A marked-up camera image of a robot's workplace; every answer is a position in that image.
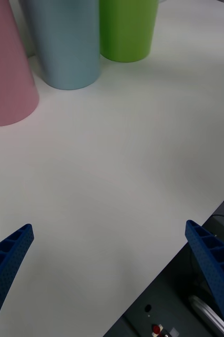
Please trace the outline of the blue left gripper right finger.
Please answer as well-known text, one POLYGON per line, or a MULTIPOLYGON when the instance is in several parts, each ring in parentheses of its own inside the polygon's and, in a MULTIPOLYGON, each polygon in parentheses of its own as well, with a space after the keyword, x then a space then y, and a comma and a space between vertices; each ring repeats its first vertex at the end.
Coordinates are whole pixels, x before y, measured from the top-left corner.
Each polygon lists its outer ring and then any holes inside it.
POLYGON ((224 318, 224 242, 192 220, 185 236, 224 318))

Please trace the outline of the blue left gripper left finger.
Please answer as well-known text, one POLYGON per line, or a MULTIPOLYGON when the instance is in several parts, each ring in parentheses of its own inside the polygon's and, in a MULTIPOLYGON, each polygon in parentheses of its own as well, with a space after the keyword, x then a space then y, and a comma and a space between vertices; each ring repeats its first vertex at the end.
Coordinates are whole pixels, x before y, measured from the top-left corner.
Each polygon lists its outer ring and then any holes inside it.
POLYGON ((33 240, 33 227, 26 224, 0 242, 0 310, 33 240))

